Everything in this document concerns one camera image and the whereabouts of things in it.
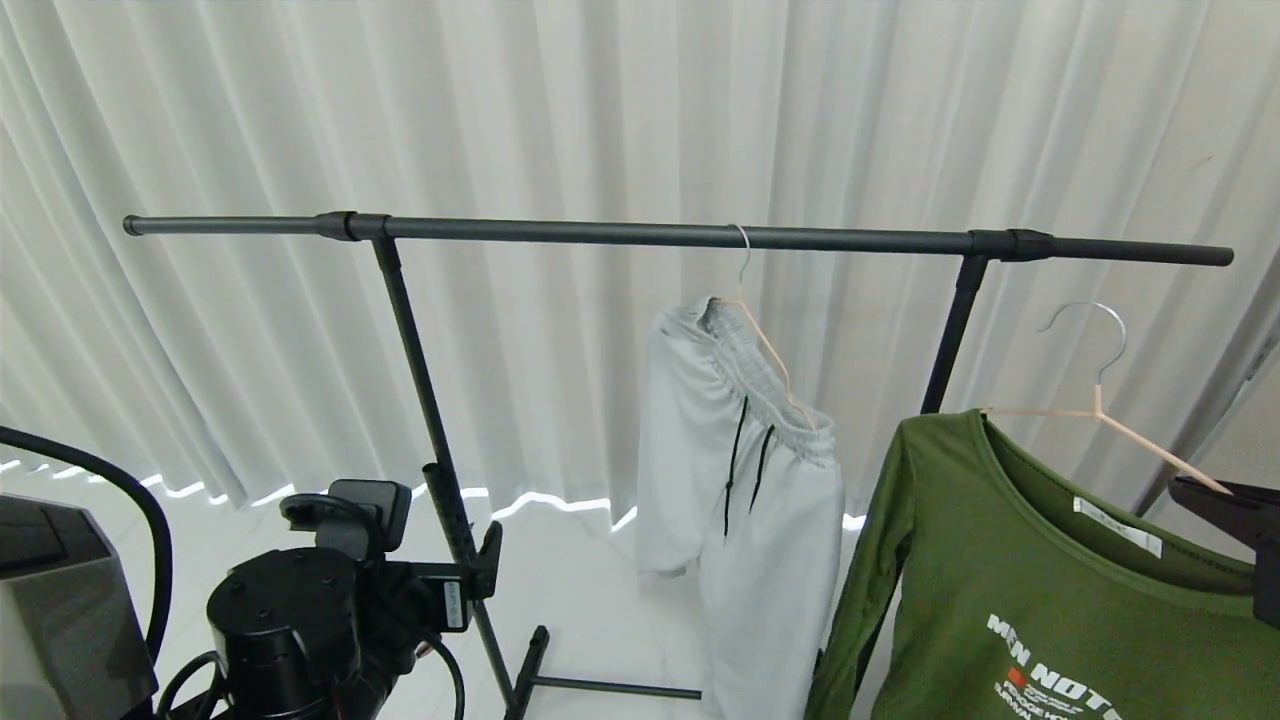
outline curtain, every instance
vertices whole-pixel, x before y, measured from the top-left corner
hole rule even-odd
[[[942,229],[1234,247],[1228,269],[996,264],[947,410],[1181,437],[1280,243],[1280,5],[1251,1],[26,3],[0,22],[0,413],[236,505],[431,460],[371,249],[128,237],[123,215]],[[402,241],[463,487],[632,505],[646,334],[742,254]],[[745,296],[864,511],[959,260],[754,252]],[[1001,420],[1132,503],[1158,461]],[[36,462],[37,459],[22,459]]]

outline pants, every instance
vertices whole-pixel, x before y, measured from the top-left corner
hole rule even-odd
[[[710,650],[705,710],[804,714],[840,560],[844,486],[831,419],[786,398],[741,310],[664,310],[643,397],[636,556],[696,561]]]

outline green long sleeve shirt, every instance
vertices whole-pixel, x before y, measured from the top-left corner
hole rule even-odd
[[[808,720],[847,720],[900,573],[873,719],[1280,717],[1253,566],[1082,492],[979,410],[899,427]]]

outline hanger hook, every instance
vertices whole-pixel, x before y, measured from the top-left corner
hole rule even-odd
[[[1064,302],[1062,305],[1060,305],[1059,309],[1053,313],[1053,316],[1050,318],[1047,323],[1044,323],[1044,327],[1038,328],[1036,332],[1042,333],[1050,329],[1053,325],[1053,320],[1056,320],[1057,316],[1062,314],[1062,310],[1066,310],[1073,305],[1092,305],[1094,307],[1101,307],[1102,310],[1106,310],[1108,315],[1115,318],[1116,323],[1120,325],[1120,347],[1116,348],[1116,354],[1112,355],[1110,360],[1107,360],[1106,363],[1102,364],[1101,368],[1098,368],[1096,384],[1101,386],[1102,373],[1105,373],[1107,368],[1110,368],[1111,365],[1115,365],[1116,360],[1119,360],[1120,356],[1124,355],[1125,348],[1129,347],[1129,328],[1125,327],[1124,318],[1120,316],[1120,313],[1116,313],[1111,307],[1107,307],[1106,305],[1101,302],[1094,302],[1092,300],[1076,300],[1074,302]]]
[[[751,238],[746,236],[746,231],[742,229],[742,225],[732,225],[731,224],[730,227],[733,228],[733,229],[736,229],[739,233],[741,233],[742,242],[746,243],[746,259],[742,260],[742,266],[739,268],[739,270],[737,270],[737,284],[741,286],[742,284],[742,277],[746,275],[746,266],[751,264]]]

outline black metal rack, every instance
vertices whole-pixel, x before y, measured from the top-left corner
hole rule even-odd
[[[1057,238],[1029,231],[860,231],[814,228],[744,228],[751,247],[765,250],[813,250],[837,252],[893,252],[924,255],[959,255],[963,258],[956,277],[955,296],[947,314],[933,372],[924,393],[922,413],[937,413],[942,406],[951,370],[955,366],[987,265],[996,261],[1019,263],[1048,258],[1085,258],[1167,263],[1176,265],[1231,264],[1229,247],[1198,245],[1149,243],[1107,240]],[[500,242],[550,242],[577,245],[649,245],[678,247],[742,247],[742,236],[733,225],[676,225],[640,223],[572,223],[530,220],[471,220],[394,218],[390,215],[334,211],[315,217],[210,217],[210,218],[124,218],[124,231],[142,234],[319,234],[340,241],[370,241],[381,268],[383,281],[396,314],[404,354],[417,389],[422,415],[435,450],[435,462],[422,471],[436,514],[444,528],[453,560],[471,564],[476,559],[466,507],[458,488],[453,456],[444,436],[444,421],[435,401],[431,377],[426,368],[422,342],[413,320],[404,275],[401,272],[397,238],[481,240]],[[658,697],[698,700],[700,691],[607,683],[540,674],[543,656],[550,641],[544,625],[534,630],[529,652],[512,684],[493,623],[484,601],[476,601],[474,618],[493,665],[498,688],[506,703],[506,720],[522,720],[535,687],[571,688],[631,693]]]

